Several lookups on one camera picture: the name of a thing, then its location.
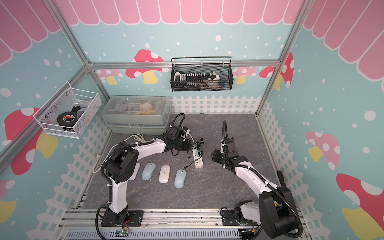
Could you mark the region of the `lilac wireless mouse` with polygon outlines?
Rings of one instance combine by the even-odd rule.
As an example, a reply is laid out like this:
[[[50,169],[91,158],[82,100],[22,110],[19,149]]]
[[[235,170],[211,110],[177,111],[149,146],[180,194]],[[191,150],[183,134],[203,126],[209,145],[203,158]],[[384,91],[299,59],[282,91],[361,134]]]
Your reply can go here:
[[[129,178],[129,181],[134,181],[134,180],[136,179],[137,174],[138,174],[138,171],[139,171],[139,169],[140,169],[140,166],[141,166],[140,163],[136,163],[134,172],[133,172],[132,176]]]

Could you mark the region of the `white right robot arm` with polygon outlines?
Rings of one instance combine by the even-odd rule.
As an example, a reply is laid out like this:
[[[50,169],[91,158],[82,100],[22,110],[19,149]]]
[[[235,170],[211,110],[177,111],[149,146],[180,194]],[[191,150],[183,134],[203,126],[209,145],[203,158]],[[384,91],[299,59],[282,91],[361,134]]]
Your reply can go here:
[[[290,189],[267,180],[246,157],[240,156],[233,138],[222,139],[221,149],[212,153],[212,161],[243,180],[259,198],[257,204],[249,200],[236,204],[237,222],[242,225],[257,223],[271,239],[281,235],[290,238],[303,235],[303,224]]]

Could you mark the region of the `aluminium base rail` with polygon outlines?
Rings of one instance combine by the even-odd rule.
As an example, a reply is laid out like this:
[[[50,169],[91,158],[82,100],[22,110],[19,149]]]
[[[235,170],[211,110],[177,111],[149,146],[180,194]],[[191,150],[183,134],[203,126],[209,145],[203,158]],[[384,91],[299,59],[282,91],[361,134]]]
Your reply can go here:
[[[96,228],[95,210],[68,210],[55,240],[267,240],[260,224],[239,224],[227,209],[146,209],[126,227]]]

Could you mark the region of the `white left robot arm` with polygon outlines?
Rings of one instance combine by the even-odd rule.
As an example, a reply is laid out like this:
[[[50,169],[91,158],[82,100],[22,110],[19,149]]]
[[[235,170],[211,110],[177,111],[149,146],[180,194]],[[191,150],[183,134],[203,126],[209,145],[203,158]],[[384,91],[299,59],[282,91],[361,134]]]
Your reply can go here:
[[[108,181],[109,200],[101,205],[106,213],[97,218],[103,224],[122,227],[131,219],[126,199],[127,184],[134,173],[138,160],[168,151],[187,151],[192,147],[187,139],[187,127],[171,126],[169,130],[152,140],[143,143],[120,142],[106,157],[101,166],[101,175]]]

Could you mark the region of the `white pink wireless mouse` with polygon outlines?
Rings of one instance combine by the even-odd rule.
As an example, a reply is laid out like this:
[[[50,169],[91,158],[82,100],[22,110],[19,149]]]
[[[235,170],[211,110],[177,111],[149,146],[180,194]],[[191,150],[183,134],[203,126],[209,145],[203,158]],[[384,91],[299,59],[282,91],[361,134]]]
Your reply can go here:
[[[169,181],[170,171],[171,171],[170,165],[163,165],[161,167],[160,175],[159,175],[159,182],[161,184],[166,184]]]

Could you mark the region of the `green plastic storage box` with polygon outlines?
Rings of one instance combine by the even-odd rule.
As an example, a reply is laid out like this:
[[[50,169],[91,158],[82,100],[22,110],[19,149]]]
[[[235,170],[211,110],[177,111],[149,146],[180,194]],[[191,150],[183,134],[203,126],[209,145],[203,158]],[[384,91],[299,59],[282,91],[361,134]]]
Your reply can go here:
[[[168,97],[112,96],[101,115],[115,134],[160,135],[170,127]]]

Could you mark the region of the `white power strip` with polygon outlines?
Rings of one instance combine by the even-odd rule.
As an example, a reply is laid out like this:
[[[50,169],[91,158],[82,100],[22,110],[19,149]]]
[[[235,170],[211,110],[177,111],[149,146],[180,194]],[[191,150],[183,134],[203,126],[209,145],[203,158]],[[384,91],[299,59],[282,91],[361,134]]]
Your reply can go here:
[[[204,165],[202,160],[203,154],[204,153],[201,150],[193,149],[194,165],[196,169],[200,169]]]

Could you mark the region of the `light blue wireless mouse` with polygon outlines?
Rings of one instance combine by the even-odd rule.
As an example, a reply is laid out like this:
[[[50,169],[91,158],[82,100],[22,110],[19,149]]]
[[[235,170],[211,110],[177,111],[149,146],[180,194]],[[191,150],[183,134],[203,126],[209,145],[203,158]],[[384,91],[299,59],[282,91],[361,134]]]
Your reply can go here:
[[[149,181],[152,178],[155,169],[155,163],[148,163],[142,172],[142,180]]]

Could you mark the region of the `pale blue wireless mouse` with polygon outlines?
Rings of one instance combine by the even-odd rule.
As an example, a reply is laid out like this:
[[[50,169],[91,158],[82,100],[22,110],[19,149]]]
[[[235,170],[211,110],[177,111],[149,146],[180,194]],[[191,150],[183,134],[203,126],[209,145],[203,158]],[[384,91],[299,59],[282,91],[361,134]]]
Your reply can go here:
[[[178,170],[174,180],[174,187],[176,189],[182,189],[185,185],[185,179],[187,176],[186,170]]]

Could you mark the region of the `black tape roll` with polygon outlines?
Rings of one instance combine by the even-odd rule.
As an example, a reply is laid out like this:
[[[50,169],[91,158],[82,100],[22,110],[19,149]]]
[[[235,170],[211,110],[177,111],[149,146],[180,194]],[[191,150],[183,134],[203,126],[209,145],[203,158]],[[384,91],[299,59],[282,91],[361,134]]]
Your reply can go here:
[[[73,128],[79,117],[76,112],[65,112],[58,116],[57,122],[64,128]]]

